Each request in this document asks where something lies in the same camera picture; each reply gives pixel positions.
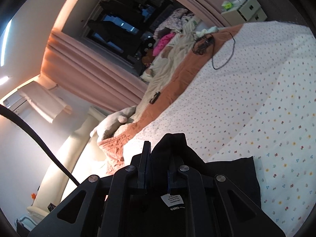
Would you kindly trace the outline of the black button shirt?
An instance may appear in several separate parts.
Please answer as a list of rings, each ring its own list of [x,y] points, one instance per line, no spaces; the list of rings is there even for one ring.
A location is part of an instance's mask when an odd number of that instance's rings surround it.
[[[102,236],[255,236],[261,201],[253,158],[205,163],[184,134],[151,146],[146,188],[137,188],[141,154],[118,170],[103,215]],[[168,191],[176,166],[184,188]]]

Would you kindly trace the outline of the pile of clothes by window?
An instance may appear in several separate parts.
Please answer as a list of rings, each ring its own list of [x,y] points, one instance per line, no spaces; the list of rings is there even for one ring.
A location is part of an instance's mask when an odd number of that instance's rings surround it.
[[[177,33],[183,31],[183,27],[194,14],[188,9],[179,8],[173,11],[154,31],[154,43],[148,48],[146,56],[141,59],[142,64],[148,68],[155,57],[165,48]]]

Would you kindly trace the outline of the orange quilted blanket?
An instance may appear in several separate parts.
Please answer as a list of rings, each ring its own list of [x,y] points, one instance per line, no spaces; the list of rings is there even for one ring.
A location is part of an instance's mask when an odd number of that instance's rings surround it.
[[[221,49],[221,47],[234,37],[241,25],[228,27],[213,33],[215,43],[207,47],[202,54],[195,54],[193,49],[202,44],[195,41],[192,49],[182,60],[168,84],[160,91],[160,96],[154,104],[147,105],[136,122],[123,124],[116,130],[112,137],[98,142],[99,148],[106,155],[107,176],[114,174],[124,166],[123,146],[127,144],[137,133],[153,122],[165,109],[167,109],[185,91],[201,68]]]

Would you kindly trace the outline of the cream plush pillow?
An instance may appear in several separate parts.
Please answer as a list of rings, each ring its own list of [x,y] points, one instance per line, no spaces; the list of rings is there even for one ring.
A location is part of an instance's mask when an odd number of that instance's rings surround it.
[[[135,110],[136,106],[131,106],[108,115],[90,132],[90,137],[96,134],[98,136],[97,142],[112,137],[114,132],[135,113]]]

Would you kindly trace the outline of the small black device on bed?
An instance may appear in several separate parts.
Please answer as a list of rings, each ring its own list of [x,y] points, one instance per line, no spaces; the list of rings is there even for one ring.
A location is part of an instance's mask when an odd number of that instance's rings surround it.
[[[160,94],[161,94],[161,93],[160,93],[159,91],[156,92],[156,93],[154,94],[154,96],[150,99],[149,103],[150,103],[150,104],[154,104],[154,103],[157,101],[157,99],[159,98]]]

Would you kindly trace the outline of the pink curtain left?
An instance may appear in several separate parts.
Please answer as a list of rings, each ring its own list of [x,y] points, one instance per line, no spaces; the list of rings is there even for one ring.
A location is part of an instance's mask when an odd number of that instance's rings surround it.
[[[56,29],[49,35],[41,74],[110,112],[139,104],[147,89],[138,77]]]

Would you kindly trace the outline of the cream padded headboard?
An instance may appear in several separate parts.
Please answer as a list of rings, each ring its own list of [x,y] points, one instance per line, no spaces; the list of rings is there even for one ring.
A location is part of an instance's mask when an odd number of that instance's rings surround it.
[[[82,183],[91,175],[107,175],[105,153],[97,145],[97,135],[89,135],[94,127],[105,119],[97,109],[89,108],[87,118],[56,152],[58,160]],[[48,205],[55,206],[65,199],[77,186],[55,164],[51,164],[42,180],[28,214],[39,223],[48,215]]]

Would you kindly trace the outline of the white hanging shirt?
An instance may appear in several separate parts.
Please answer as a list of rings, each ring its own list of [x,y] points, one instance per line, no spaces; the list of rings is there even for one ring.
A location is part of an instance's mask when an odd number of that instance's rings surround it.
[[[72,114],[72,107],[36,81],[18,89],[21,97],[46,121],[53,123],[62,112]]]

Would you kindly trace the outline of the white floral duvet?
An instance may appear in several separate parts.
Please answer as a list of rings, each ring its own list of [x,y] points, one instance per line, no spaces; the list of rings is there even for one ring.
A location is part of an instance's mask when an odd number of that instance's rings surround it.
[[[315,37],[308,27],[248,23],[185,91],[123,148],[184,133],[206,162],[253,157],[264,212],[294,236],[315,205]]]

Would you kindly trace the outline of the white small nightstand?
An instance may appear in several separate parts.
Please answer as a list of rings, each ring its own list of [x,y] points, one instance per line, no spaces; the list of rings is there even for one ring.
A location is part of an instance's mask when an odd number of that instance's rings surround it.
[[[267,15],[257,0],[235,0],[232,7],[221,13],[221,16],[231,25],[243,23],[264,22]]]

